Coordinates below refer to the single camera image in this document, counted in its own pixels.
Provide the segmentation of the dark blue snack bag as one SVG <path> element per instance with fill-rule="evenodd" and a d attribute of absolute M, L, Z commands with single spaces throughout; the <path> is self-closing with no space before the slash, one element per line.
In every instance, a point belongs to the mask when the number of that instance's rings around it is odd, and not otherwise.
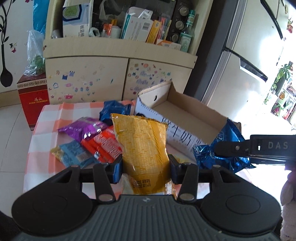
<path fill-rule="evenodd" d="M 248 159 L 250 141 L 245 140 L 237 126 L 231 120 L 215 137 L 210 145 L 193 147 L 194 156 L 200 169 L 211 169 L 220 165 L 237 173 L 245 168 L 254 168 Z"/>
<path fill-rule="evenodd" d="M 131 104 L 124 105 L 115 100 L 105 101 L 103 109 L 99 113 L 99 120 L 107 124 L 108 126 L 112 126 L 113 122 L 112 122 L 111 114 L 117 113 L 117 114 L 130 115 L 131 107 L 132 107 Z"/>

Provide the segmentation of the red snack bag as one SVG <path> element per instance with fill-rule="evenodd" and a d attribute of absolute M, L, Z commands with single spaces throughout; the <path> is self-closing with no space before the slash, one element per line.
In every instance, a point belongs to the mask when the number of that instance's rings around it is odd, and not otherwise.
<path fill-rule="evenodd" d="M 93 138 L 82 140 L 81 145 L 101 163 L 113 163 L 122 154 L 113 126 Z"/>

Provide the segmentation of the light blue snack bag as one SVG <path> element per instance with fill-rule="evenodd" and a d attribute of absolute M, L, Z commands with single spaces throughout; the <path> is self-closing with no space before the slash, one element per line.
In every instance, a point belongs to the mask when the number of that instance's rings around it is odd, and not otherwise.
<path fill-rule="evenodd" d="M 96 164 L 97 160 L 92 156 L 81 144 L 73 140 L 72 142 L 61 144 L 50 150 L 66 168 L 77 165 L 81 169 L 92 164 Z"/>

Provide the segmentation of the yellow snack bag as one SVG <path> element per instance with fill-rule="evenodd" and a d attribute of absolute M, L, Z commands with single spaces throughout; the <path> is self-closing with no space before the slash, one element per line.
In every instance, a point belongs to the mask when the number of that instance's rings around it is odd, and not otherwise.
<path fill-rule="evenodd" d="M 172 195 L 167 154 L 167 124 L 151 118 L 113 113 L 115 137 L 122 148 L 123 194 Z"/>

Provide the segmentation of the purple snack bag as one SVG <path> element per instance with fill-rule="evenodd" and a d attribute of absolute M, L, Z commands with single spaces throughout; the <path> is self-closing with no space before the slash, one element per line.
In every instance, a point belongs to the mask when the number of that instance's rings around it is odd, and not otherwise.
<path fill-rule="evenodd" d="M 107 129 L 108 125 L 97 118 L 82 117 L 58 129 L 58 132 L 65 133 L 74 140 L 81 142 L 100 134 Z"/>

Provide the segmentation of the cardboard milk box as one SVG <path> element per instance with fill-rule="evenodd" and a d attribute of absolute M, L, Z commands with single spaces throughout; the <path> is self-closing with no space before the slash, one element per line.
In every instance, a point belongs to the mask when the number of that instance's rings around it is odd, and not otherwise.
<path fill-rule="evenodd" d="M 134 112 L 166 123 L 166 143 L 192 161 L 193 147 L 211 144 L 229 120 L 194 97 L 177 92 L 171 81 L 141 90 Z"/>

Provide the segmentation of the pink checkered tablecloth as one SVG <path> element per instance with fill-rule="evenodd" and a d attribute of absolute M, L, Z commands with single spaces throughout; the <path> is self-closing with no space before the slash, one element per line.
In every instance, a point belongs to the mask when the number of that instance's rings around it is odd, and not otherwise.
<path fill-rule="evenodd" d="M 27 156 L 23 191 L 27 192 L 62 171 L 65 167 L 50 150 L 72 139 L 58 130 L 81 117 L 97 118 L 103 102 L 63 103 L 43 107 L 33 131 Z M 283 165 L 257 165 L 237 173 L 263 191 L 280 200 L 289 171 Z"/>

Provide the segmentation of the silver refrigerator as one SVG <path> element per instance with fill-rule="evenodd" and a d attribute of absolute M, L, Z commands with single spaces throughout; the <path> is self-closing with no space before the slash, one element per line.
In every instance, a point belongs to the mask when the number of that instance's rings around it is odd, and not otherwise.
<path fill-rule="evenodd" d="M 240 121 L 279 69 L 291 1 L 214 1 L 197 52 L 194 97 Z"/>

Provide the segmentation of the beige cabinet with stickers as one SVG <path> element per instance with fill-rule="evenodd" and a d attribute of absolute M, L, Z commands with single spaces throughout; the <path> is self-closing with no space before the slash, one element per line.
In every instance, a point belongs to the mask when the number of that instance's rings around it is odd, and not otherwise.
<path fill-rule="evenodd" d="M 212 1 L 194 1 L 194 37 L 188 52 L 131 40 L 52 38 L 63 1 L 50 1 L 44 58 L 50 104 L 135 99 L 147 86 L 172 81 L 183 92 L 197 62 Z"/>

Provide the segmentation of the red gift box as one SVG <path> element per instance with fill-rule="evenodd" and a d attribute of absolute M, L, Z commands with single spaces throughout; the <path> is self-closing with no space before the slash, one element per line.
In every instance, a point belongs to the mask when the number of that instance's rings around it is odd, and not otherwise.
<path fill-rule="evenodd" d="M 50 104 L 46 74 L 23 75 L 17 83 L 18 95 L 30 130 L 34 130 L 45 105 Z"/>

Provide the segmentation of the plastic bag with greens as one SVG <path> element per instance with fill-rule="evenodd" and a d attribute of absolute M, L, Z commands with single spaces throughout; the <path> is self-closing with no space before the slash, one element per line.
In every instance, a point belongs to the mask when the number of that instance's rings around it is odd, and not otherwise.
<path fill-rule="evenodd" d="M 43 41 L 45 36 L 36 31 L 30 30 L 27 42 L 27 61 L 25 76 L 39 76 L 45 73 L 45 58 L 43 57 Z"/>

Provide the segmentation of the green glass bottle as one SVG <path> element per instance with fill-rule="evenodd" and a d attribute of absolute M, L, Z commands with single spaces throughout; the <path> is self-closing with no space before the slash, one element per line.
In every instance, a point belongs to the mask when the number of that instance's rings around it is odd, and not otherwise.
<path fill-rule="evenodd" d="M 192 30 L 193 23 L 195 20 L 195 10 L 190 10 L 186 26 L 180 34 L 179 44 L 181 45 L 180 50 L 182 52 L 188 52 L 191 40 L 193 38 L 194 31 Z"/>

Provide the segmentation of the yellow flat box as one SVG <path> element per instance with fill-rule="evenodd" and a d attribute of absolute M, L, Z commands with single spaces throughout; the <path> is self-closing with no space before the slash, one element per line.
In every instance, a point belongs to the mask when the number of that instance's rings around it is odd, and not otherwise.
<path fill-rule="evenodd" d="M 154 44 L 161 26 L 162 26 L 162 23 L 160 21 L 155 20 L 153 22 L 151 30 L 150 30 L 149 35 L 146 40 L 147 43 Z"/>

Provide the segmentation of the white medicine box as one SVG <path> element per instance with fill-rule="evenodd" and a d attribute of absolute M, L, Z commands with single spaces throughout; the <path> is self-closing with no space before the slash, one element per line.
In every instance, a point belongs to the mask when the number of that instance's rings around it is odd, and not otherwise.
<path fill-rule="evenodd" d="M 121 39 L 146 42 L 151 30 L 153 11 L 135 6 L 130 7 L 125 15 L 121 29 Z"/>

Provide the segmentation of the white tissue box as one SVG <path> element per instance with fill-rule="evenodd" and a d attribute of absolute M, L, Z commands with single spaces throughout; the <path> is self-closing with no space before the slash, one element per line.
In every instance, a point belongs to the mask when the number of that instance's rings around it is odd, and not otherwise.
<path fill-rule="evenodd" d="M 91 0 L 65 0 L 62 9 L 63 37 L 88 37 L 92 13 Z"/>

